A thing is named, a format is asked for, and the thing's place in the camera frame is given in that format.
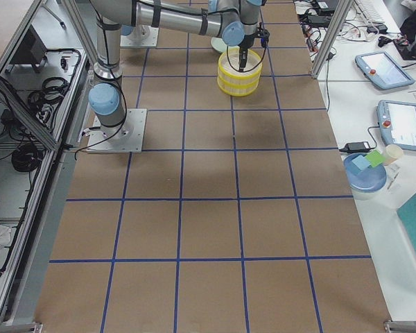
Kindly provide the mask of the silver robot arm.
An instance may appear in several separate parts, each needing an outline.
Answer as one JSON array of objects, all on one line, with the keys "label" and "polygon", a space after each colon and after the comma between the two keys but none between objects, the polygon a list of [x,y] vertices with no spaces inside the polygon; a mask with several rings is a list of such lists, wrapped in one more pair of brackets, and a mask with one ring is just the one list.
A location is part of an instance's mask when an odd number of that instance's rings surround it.
[{"label": "silver robot arm", "polygon": [[270,33],[259,22],[264,1],[210,1],[192,8],[166,1],[92,1],[96,12],[97,60],[94,75],[102,83],[120,83],[120,41],[123,26],[165,28],[219,37],[228,47],[239,47],[239,69],[245,68],[256,39],[267,47]]}]

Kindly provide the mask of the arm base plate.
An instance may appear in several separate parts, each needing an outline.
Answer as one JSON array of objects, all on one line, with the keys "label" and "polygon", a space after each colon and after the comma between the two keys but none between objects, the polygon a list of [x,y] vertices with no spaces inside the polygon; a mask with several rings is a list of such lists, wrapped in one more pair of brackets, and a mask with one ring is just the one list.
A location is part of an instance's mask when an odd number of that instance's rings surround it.
[{"label": "arm base plate", "polygon": [[140,153],[143,148],[147,109],[128,109],[121,129],[101,126],[97,116],[93,126],[99,127],[89,134],[87,153]]}]

